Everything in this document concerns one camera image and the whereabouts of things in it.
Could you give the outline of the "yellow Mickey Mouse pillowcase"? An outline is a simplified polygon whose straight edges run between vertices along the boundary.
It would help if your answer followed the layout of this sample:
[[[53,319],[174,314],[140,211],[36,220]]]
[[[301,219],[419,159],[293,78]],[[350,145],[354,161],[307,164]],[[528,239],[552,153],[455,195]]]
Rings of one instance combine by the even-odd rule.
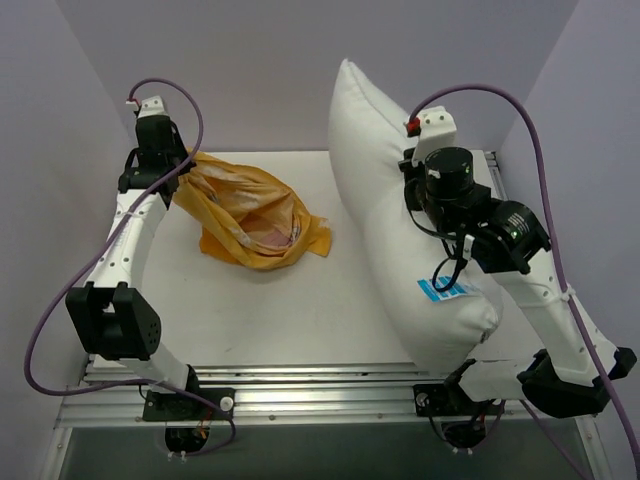
[[[286,183],[202,152],[194,162],[179,177],[173,202],[200,223],[202,253],[259,271],[293,265],[306,253],[329,255],[328,220],[312,214]]]

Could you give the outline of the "white pillow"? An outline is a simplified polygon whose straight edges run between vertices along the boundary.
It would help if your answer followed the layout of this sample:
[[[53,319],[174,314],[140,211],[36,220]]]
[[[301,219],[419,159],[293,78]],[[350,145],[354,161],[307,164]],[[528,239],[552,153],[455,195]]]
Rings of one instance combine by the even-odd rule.
[[[440,241],[419,230],[398,168],[412,143],[407,113],[352,61],[342,61],[332,95],[328,146],[341,201],[363,237],[376,291],[411,361],[434,375],[457,369],[498,328],[499,285],[470,262],[457,281],[479,292],[432,303],[418,280],[451,276]]]

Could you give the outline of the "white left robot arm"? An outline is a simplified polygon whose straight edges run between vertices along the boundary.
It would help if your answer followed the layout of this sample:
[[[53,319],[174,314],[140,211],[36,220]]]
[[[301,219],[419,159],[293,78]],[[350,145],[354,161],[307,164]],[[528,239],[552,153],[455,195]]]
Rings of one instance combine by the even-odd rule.
[[[190,419],[202,405],[195,372],[162,343],[160,317],[141,293],[151,244],[178,180],[171,178],[151,192],[146,189],[188,152],[166,114],[139,115],[135,132],[138,145],[118,179],[112,242],[85,284],[69,290],[65,305],[88,353],[128,367],[151,380],[158,392],[173,386],[166,408],[179,419]]]

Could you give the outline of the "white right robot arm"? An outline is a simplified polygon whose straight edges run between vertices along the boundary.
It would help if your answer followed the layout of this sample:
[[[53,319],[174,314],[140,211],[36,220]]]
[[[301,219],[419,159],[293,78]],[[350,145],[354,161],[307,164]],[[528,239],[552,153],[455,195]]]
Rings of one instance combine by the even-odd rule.
[[[447,280],[434,273],[430,287],[450,294],[463,269],[476,262],[510,295],[542,341],[523,361],[467,360],[444,382],[444,400],[464,413],[489,400],[527,400],[554,418],[597,415],[611,396],[604,382],[626,377],[635,353],[604,337],[576,296],[561,286],[552,241],[531,209],[492,196],[474,179],[472,153],[461,147],[435,150],[423,160],[407,149],[399,162],[410,213],[422,211],[448,259]]]

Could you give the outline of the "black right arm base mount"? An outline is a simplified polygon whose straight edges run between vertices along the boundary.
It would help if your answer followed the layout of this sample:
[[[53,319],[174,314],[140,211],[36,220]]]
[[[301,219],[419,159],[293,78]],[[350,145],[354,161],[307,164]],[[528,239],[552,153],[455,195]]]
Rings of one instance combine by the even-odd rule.
[[[418,417],[473,417],[496,415],[497,400],[474,402],[459,387],[443,383],[415,384],[413,387],[415,412]]]

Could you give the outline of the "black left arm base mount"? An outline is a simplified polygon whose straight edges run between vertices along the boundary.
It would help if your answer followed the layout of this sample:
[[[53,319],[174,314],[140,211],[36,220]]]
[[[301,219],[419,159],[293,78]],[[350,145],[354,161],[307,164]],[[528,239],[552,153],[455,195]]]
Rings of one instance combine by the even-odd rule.
[[[198,393],[223,413],[231,415],[236,390],[232,388],[205,388]],[[176,393],[149,390],[146,395],[142,419],[146,422],[186,422],[204,419],[222,420],[223,415],[199,400]]]

